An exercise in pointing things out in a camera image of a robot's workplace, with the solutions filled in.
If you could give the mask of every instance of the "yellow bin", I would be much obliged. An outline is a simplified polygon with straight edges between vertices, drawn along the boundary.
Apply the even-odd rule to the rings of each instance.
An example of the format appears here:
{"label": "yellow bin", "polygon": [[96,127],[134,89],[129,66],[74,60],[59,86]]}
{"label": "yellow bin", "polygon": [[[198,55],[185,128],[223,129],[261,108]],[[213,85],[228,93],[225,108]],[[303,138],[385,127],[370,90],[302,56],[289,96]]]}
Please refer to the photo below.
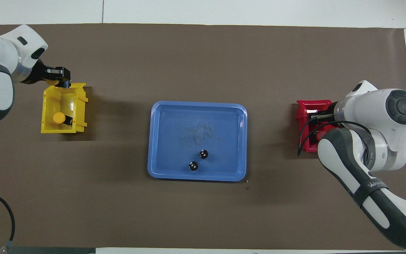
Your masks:
{"label": "yellow bin", "polygon": [[[50,85],[43,91],[42,129],[41,133],[76,133],[83,132],[86,102],[85,83],[72,83],[70,89]],[[57,112],[73,118],[73,124],[55,123],[53,116]]]}

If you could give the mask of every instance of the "brown mat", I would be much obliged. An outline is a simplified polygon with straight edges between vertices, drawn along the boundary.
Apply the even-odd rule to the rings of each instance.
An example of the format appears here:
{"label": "brown mat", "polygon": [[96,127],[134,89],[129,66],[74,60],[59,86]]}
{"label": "brown mat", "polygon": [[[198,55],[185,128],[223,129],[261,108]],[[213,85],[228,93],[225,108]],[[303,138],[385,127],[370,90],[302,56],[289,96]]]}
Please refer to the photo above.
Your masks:
{"label": "brown mat", "polygon": [[[0,26],[0,34],[14,26]],[[343,98],[367,79],[406,90],[402,29],[160,24],[33,25],[42,57],[87,82],[88,128],[40,134],[44,82],[16,84],[0,122],[0,196],[17,246],[398,249],[316,154],[296,156],[296,100]],[[240,103],[248,169],[238,183],[147,172],[159,100]],[[406,199],[406,166],[378,173]],[[10,220],[0,204],[0,245]]]}

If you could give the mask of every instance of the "red object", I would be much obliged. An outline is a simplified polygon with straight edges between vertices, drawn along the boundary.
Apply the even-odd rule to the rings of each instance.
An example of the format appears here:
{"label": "red object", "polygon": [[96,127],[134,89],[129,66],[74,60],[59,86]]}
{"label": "red object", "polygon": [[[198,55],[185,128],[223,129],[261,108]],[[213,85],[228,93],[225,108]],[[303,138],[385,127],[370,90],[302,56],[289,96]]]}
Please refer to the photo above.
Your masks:
{"label": "red object", "polygon": [[[299,110],[297,111],[297,116],[295,118],[299,121],[299,134],[300,131],[302,130],[303,125],[309,120],[308,114],[310,113],[316,113],[321,110],[326,110],[330,104],[332,104],[331,100],[298,100],[297,103],[299,104]],[[305,129],[303,129],[303,134],[302,134],[302,142],[306,135],[310,133],[312,130],[314,130],[317,126],[319,126],[318,123],[314,124],[308,124]],[[314,142],[310,140],[306,140],[305,144],[303,145],[302,150],[306,152],[317,152],[317,144],[319,140],[322,138],[322,135],[324,135],[326,132],[329,130],[336,128],[333,125],[325,125],[321,129],[319,129],[319,132],[316,134],[316,139],[317,142]]]}

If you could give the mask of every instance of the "dark stain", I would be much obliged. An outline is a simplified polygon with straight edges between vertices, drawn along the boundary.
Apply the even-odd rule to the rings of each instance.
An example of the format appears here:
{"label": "dark stain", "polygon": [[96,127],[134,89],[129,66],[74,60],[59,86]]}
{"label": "dark stain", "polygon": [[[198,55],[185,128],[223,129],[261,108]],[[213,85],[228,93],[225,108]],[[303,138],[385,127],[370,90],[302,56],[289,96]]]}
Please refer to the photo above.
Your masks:
{"label": "dark stain", "polygon": [[195,143],[196,145],[201,145],[207,140],[211,140],[214,137],[214,130],[211,126],[202,123],[196,126],[190,126],[184,128],[184,135],[182,136],[181,141],[184,144],[189,142]]}

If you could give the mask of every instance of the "blue tray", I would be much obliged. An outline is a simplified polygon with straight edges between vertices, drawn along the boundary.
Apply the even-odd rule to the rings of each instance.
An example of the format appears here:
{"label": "blue tray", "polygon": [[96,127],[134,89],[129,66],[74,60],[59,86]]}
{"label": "blue tray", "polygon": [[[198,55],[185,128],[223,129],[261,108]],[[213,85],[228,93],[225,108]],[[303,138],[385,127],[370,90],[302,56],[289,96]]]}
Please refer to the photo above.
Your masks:
{"label": "blue tray", "polygon": [[[209,156],[201,159],[199,151]],[[196,161],[198,169],[189,169]],[[239,104],[159,101],[151,109],[148,172],[237,182],[247,171],[247,110]]]}

